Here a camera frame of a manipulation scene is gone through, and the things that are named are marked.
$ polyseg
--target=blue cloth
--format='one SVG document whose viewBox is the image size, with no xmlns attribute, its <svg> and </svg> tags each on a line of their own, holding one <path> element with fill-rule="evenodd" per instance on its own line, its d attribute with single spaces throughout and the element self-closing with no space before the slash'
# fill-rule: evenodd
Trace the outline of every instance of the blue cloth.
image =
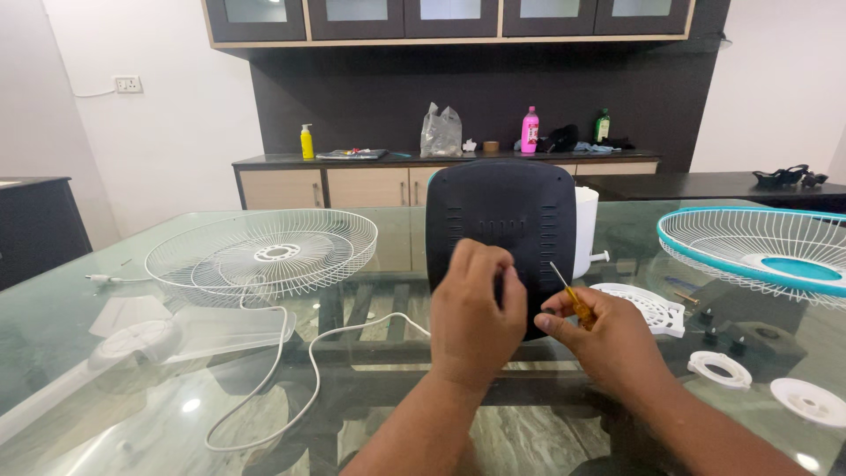
<svg viewBox="0 0 846 476">
<path fill-rule="evenodd" d="M 616 152 L 616 151 L 621 151 L 621 150 L 623 150 L 623 149 L 615 149 L 614 147 L 611 147 L 611 146 L 594 146 L 593 144 L 589 144 L 587 142 L 576 142 L 576 148 L 573 149 L 574 152 L 587 151 L 587 152 L 603 152 L 603 153 Z"/>
</svg>

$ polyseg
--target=yellow bottle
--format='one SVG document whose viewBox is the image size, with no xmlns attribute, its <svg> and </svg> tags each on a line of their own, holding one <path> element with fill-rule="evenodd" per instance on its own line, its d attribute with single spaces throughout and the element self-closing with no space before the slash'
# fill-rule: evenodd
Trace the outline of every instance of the yellow bottle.
<svg viewBox="0 0 846 476">
<path fill-rule="evenodd" d="M 315 149 L 311 144 L 311 133 L 309 126 L 312 124 L 303 124 L 303 131 L 299 134 L 299 141 L 303 144 L 303 158 L 314 158 Z"/>
</svg>

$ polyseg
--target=glass cabinet door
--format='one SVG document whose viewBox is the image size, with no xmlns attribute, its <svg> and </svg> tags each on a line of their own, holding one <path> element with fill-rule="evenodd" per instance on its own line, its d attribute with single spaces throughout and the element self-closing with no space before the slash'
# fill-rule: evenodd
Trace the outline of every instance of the glass cabinet door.
<svg viewBox="0 0 846 476">
<path fill-rule="evenodd" d="M 496 36 L 498 6 L 498 0 L 405 0 L 405 36 Z"/>
<path fill-rule="evenodd" d="M 206 0 L 215 42 L 305 40 L 301 0 Z"/>
<path fill-rule="evenodd" d="M 596 0 L 505 0 L 503 36 L 593 34 Z"/>
<path fill-rule="evenodd" d="M 690 0 L 599 0 L 597 35 L 681 35 Z"/>
<path fill-rule="evenodd" d="M 308 0 L 311 38 L 402 38 L 403 0 Z"/>
</svg>

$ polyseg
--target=screwdriver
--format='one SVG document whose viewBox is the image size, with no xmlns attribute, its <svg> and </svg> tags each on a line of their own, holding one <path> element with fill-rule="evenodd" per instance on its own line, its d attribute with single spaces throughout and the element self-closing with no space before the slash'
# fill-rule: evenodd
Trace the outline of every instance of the screwdriver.
<svg viewBox="0 0 846 476">
<path fill-rule="evenodd" d="M 551 261 L 549 262 L 549 265 L 552 266 L 552 271 L 555 271 L 555 274 L 558 275 L 558 278 L 564 284 L 564 290 L 567 291 L 567 294 L 569 294 L 570 299 L 573 301 L 573 310 L 576 312 L 576 315 L 579 316 L 579 325 L 585 328 L 585 330 L 593 330 L 593 325 L 596 324 L 596 316 L 593 315 L 593 312 L 589 307 L 579 301 L 579 298 L 576 297 L 576 293 L 573 292 L 573 288 L 567 284 L 567 281 L 565 281 L 561 273 L 558 272 L 558 268 L 555 267 L 555 263 Z"/>
</svg>

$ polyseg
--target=dark wall panel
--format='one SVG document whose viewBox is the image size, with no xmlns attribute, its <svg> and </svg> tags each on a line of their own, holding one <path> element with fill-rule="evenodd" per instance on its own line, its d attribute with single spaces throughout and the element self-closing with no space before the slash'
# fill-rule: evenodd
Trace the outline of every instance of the dark wall panel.
<svg viewBox="0 0 846 476">
<path fill-rule="evenodd" d="M 298 152 L 306 123 L 318 152 L 417 150 L 429 102 L 459 113 L 465 140 L 503 147 L 519 139 L 529 106 L 542 136 L 576 124 L 584 140 L 609 108 L 612 137 L 662 153 L 662 172 L 686 172 L 728 2 L 710 5 L 697 9 L 698 36 L 686 42 L 257 51 L 250 64 L 265 153 Z"/>
</svg>

